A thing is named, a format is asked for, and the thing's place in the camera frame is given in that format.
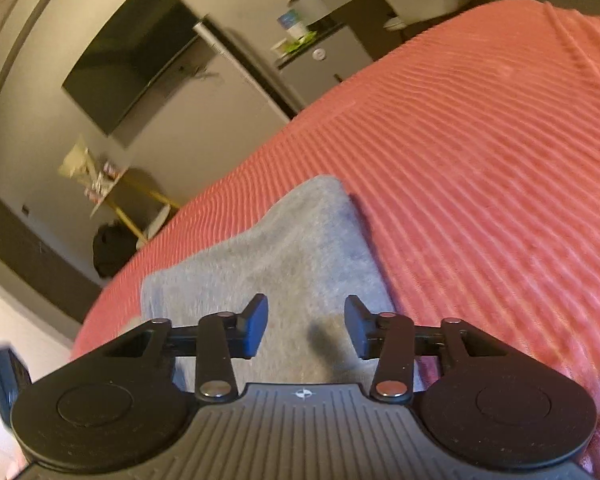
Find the grey knit pants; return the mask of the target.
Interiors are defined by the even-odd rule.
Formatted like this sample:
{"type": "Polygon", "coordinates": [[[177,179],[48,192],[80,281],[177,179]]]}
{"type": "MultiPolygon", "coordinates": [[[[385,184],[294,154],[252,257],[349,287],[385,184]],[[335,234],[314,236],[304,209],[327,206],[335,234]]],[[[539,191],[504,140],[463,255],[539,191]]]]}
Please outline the grey knit pants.
{"type": "Polygon", "coordinates": [[[250,382],[369,387],[376,364],[358,358],[343,321],[355,295],[370,312],[392,311],[388,287],[367,245],[358,208],[341,182],[318,176],[281,198],[252,228],[144,278],[140,314],[175,326],[211,313],[241,311],[268,298],[257,355],[233,363],[238,387],[250,382]]]}

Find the dark wooden door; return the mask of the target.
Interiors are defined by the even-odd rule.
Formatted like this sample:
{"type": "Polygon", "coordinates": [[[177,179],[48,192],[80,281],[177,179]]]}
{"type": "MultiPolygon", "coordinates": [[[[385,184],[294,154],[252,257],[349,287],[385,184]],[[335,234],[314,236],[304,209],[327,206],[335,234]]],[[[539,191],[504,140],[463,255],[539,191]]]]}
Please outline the dark wooden door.
{"type": "Polygon", "coordinates": [[[79,324],[102,290],[34,234],[1,200],[0,259],[79,324]]]}

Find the black bag on floor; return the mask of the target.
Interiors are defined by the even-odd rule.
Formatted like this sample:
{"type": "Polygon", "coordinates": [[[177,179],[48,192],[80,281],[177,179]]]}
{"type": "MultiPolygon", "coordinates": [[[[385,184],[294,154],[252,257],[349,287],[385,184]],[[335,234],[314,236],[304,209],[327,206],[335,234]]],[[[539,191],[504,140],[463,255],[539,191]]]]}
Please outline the black bag on floor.
{"type": "Polygon", "coordinates": [[[137,237],[122,222],[103,224],[93,238],[93,266],[100,278],[113,278],[136,253],[137,237]]]}

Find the yellow leg side table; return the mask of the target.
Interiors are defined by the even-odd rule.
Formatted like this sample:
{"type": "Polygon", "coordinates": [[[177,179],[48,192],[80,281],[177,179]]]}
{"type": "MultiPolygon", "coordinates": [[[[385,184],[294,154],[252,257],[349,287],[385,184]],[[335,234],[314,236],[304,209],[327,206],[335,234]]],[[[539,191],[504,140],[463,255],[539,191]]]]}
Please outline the yellow leg side table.
{"type": "Polygon", "coordinates": [[[109,167],[85,194],[93,203],[90,218],[109,210],[135,236],[137,249],[153,240],[182,208],[147,171],[130,166],[109,167]]]}

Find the pink ribbed bedspread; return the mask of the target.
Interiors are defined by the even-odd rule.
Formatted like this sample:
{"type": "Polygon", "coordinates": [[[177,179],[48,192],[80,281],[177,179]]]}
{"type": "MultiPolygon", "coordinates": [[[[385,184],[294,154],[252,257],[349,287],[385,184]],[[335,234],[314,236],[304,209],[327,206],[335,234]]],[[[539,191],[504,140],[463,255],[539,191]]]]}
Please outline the pink ribbed bedspread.
{"type": "Polygon", "coordinates": [[[600,479],[600,17],[478,6],[307,107],[191,200],[102,291],[74,356],[140,312],[140,284],[255,224],[318,174],[358,202],[394,303],[456,316],[572,376],[596,403],[600,479]]]}

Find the cream wrapped flower bouquet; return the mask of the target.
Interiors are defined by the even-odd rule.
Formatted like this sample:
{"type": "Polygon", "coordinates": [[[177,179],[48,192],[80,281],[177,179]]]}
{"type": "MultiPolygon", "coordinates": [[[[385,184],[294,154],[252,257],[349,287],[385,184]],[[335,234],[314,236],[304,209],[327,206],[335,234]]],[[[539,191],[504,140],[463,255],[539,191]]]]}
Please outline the cream wrapped flower bouquet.
{"type": "Polygon", "coordinates": [[[98,173],[95,157],[82,136],[79,136],[58,167],[58,174],[69,179],[87,178],[88,180],[94,180],[98,173]]]}

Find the grey nightstand cabinet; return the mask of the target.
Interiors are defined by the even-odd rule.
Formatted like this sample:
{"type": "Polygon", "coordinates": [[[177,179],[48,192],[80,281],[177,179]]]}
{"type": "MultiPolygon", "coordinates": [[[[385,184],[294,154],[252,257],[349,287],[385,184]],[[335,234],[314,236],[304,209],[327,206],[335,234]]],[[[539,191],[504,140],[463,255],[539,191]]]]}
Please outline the grey nightstand cabinet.
{"type": "Polygon", "coordinates": [[[355,33],[338,25],[276,63],[280,79],[302,107],[373,63],[355,33]]]}

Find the green tray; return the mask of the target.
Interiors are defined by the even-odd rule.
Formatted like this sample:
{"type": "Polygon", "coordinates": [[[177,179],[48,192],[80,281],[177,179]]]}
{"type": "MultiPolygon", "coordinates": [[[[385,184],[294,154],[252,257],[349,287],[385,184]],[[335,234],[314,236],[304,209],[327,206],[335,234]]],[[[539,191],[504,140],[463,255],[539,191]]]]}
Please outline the green tray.
{"type": "Polygon", "coordinates": [[[316,36],[316,32],[309,32],[306,36],[303,36],[300,39],[285,40],[282,45],[283,56],[291,55],[291,53],[298,51],[300,48],[308,46],[315,40],[316,36]]]}

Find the white blue box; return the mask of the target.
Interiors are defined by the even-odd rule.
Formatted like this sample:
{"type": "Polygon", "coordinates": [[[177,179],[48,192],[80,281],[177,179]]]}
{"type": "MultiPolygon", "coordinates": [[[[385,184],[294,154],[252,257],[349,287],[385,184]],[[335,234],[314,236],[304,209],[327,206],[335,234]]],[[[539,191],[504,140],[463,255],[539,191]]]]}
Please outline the white blue box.
{"type": "Polygon", "coordinates": [[[299,41],[309,35],[310,31],[306,24],[302,22],[299,14],[294,9],[289,9],[282,15],[279,15],[277,23],[293,40],[299,41]]]}

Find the black wall television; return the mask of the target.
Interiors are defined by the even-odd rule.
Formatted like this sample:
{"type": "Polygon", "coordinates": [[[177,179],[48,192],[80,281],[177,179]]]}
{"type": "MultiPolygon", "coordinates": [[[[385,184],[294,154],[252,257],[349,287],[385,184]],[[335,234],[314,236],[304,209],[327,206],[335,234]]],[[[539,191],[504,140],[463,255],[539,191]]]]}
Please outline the black wall television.
{"type": "Polygon", "coordinates": [[[62,88],[109,136],[195,42],[197,23],[198,16],[182,0],[125,0],[78,58],[62,88]]]}

